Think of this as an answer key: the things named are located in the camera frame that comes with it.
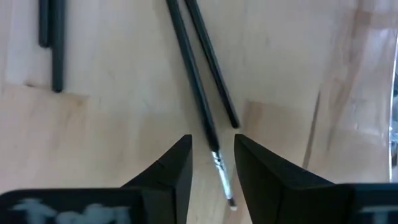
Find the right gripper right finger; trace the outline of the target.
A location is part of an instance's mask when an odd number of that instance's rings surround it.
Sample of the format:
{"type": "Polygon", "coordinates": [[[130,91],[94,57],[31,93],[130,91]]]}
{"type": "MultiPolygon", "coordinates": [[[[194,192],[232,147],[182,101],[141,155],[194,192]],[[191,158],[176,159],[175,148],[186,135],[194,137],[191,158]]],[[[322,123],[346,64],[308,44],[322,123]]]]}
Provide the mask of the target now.
{"type": "Polygon", "coordinates": [[[243,134],[234,158],[253,224],[398,224],[398,184],[334,184],[243,134]]]}

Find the makeup brush printed handle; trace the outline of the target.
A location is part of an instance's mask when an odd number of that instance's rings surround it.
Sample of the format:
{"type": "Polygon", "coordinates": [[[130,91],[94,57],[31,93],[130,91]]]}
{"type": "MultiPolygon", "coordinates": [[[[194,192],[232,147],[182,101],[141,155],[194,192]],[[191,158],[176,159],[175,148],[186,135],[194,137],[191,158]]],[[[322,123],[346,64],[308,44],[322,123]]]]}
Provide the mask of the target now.
{"type": "Polygon", "coordinates": [[[65,53],[65,0],[51,0],[52,90],[63,91],[65,53]]]}

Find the clear acrylic brush organizer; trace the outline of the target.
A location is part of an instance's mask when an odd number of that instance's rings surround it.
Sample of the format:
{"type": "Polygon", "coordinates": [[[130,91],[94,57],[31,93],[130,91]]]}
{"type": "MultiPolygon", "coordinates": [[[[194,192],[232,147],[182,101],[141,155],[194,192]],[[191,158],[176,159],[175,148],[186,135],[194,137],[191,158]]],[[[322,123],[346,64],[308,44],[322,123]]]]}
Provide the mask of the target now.
{"type": "Polygon", "coordinates": [[[340,0],[303,166],[335,183],[390,182],[398,0],[340,0]]]}

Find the thin pointed-tip makeup brush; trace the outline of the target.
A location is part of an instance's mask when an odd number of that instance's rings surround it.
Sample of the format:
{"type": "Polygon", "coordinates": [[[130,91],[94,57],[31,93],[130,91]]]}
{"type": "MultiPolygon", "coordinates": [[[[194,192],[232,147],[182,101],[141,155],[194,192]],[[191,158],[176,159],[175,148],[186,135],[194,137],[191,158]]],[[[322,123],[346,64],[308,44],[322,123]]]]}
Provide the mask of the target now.
{"type": "Polygon", "coordinates": [[[169,13],[172,19],[175,35],[177,36],[178,45],[180,47],[188,79],[190,81],[193,97],[198,108],[198,114],[205,133],[205,137],[211,150],[215,166],[218,169],[223,191],[227,199],[227,204],[232,211],[236,211],[238,207],[233,197],[233,191],[229,182],[228,172],[226,170],[226,166],[221,155],[220,144],[216,134],[213,118],[211,116],[210,107],[208,105],[205,90],[201,82],[199,70],[195,61],[192,47],[190,45],[185,24],[180,13],[178,0],[165,1],[167,3],[167,7],[169,9],[169,13]]]}

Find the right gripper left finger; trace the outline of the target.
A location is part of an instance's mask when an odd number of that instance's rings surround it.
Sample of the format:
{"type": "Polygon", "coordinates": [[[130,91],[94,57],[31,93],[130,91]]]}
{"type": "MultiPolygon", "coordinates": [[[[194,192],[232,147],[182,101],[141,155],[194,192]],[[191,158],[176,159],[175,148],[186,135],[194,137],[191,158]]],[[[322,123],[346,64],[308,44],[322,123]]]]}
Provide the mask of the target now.
{"type": "Polygon", "coordinates": [[[118,188],[22,189],[0,195],[0,224],[186,224],[192,135],[118,188]]]}

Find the small round-head makeup brush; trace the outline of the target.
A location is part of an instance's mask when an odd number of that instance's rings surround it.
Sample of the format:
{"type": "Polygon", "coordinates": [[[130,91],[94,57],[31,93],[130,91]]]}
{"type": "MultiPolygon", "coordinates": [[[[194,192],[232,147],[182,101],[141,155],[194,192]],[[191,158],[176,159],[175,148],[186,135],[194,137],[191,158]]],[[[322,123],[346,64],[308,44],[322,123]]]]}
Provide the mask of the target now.
{"type": "Polygon", "coordinates": [[[39,0],[39,45],[49,47],[50,0],[39,0]]]}

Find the clear-capped makeup brush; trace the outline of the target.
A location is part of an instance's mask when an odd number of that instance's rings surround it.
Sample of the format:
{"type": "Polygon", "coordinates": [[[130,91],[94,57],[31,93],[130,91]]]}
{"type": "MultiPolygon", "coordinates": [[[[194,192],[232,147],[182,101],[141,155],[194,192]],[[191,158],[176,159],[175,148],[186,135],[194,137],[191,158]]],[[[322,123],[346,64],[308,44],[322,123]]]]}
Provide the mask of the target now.
{"type": "Polygon", "coordinates": [[[187,5],[187,9],[192,18],[193,25],[195,26],[197,36],[200,40],[201,47],[207,59],[210,72],[215,81],[218,93],[221,98],[221,102],[224,106],[226,114],[228,115],[229,122],[234,129],[238,129],[241,126],[239,118],[236,114],[233,101],[231,100],[231,97],[229,95],[228,88],[224,82],[220,65],[218,63],[217,56],[215,54],[213,45],[211,43],[210,36],[208,35],[208,31],[206,29],[205,22],[200,12],[197,0],[184,0],[184,1],[185,4],[187,5]]]}

